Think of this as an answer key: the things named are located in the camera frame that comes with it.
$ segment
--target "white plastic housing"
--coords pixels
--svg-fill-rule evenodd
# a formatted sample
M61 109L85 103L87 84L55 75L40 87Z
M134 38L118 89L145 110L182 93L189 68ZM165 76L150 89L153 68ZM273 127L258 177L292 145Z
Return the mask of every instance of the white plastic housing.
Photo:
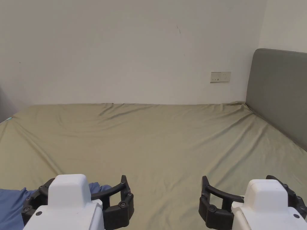
M235 215L232 230L307 229L297 210L288 207L287 191L277 180L251 180L244 203L233 202L231 209Z
M85 175L58 175L48 192L48 205L42 205L24 230L104 229L102 202L91 201Z

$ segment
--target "electrical outlet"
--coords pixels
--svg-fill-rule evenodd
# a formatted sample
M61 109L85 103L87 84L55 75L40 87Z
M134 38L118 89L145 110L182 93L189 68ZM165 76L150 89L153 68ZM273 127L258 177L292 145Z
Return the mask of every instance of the electrical outlet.
M211 72L210 82L230 82L231 72Z

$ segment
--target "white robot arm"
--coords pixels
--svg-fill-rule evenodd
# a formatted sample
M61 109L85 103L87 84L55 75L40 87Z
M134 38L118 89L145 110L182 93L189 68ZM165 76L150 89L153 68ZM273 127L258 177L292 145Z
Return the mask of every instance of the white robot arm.
M110 207L110 196L121 201ZM126 176L106 191L91 194L85 175L58 175L27 198L22 210L24 230L113 230L125 227L134 212Z
M210 194L223 199L222 208L210 204ZM199 214L206 226L218 230L306 230L307 207L301 197L273 176L251 180L245 196L235 196L202 180Z

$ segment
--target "blue fabric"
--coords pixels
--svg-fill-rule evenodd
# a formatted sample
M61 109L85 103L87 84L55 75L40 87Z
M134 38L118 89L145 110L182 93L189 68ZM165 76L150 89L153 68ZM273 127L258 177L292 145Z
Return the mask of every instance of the blue fabric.
M97 182L90 183L89 187L91 193L111 188L109 185L100 186ZM23 188L21 191L0 189L0 229L23 229L24 225L21 216L23 202L35 191L27 191L26 188Z

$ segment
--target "bed sheet wrinkle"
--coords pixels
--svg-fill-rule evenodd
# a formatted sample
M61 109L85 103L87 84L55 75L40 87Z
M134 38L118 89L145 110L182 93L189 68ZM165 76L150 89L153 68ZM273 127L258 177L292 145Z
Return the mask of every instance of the bed sheet wrinkle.
M23 137L23 139L32 147L37 156L39 156L56 175L64 174L64 172L57 166L56 162L40 146L39 141L41 140L36 135L30 133L18 123L15 123L15 126L17 127L16 131L19 135Z
M264 135L265 130L267 129L268 124L265 124L258 132L258 135L252 140L251 146L248 149L245 149L243 155L239 159L234 160L234 164L227 170L227 172L220 178L220 180L216 183L216 186L220 186L221 183L229 178L232 175L233 171L238 168L238 165L242 165L253 153L255 148L258 146L259 141Z
M222 154L218 154L217 158L215 158L215 162L213 163L213 167L210 168L209 173L208 173L208 178L210 178L214 173L216 173L216 171L218 170L219 166L221 165L221 163L223 161L225 161L226 159L228 159L229 157L231 157L231 155L234 154L236 148L238 147L238 145L240 145L242 143L242 141L244 141L244 138L247 134L247 132L249 132L251 130L251 128L253 127L253 123L255 121L256 118L254 118L253 120L251 120L248 124L248 126L245 126L244 129L242 130L242 132L238 135L237 139L234 140L230 146L226 149L225 152L223 152Z

